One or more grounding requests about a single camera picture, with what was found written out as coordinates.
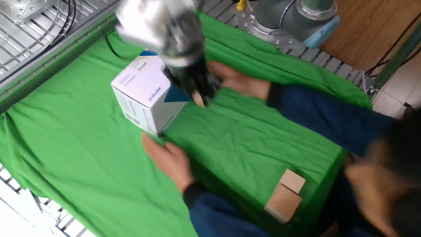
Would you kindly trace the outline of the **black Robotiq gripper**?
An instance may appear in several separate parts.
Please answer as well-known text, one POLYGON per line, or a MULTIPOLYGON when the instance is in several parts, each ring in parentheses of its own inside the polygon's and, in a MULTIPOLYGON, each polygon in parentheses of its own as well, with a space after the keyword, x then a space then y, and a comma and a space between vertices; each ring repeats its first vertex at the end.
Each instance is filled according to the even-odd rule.
POLYGON ((165 65, 164 75, 177 88, 183 90, 192 99, 196 91, 201 92, 201 99, 204 106, 208 106, 218 91, 218 86, 208 79, 209 72, 205 59, 199 59, 192 65, 175 67, 165 65))

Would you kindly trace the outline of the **person's right hand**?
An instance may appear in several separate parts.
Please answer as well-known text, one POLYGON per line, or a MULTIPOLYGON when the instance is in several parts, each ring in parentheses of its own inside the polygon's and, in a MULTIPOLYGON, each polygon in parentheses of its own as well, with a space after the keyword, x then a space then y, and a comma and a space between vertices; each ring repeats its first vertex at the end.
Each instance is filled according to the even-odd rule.
POLYGON ((270 82, 252 78, 216 61, 209 62, 207 68, 211 74, 222 80, 222 87, 263 101, 268 99, 270 82))

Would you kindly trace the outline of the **person's left hand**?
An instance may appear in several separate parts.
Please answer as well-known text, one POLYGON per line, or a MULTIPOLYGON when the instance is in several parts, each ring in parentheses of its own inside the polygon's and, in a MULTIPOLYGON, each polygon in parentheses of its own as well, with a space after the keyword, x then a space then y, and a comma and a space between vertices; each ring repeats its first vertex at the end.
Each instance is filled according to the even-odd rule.
POLYGON ((180 147, 170 142, 160 145, 144 132, 141 134, 141 142, 148 157, 173 181, 180 193, 184 193, 195 182, 189 158, 180 147))

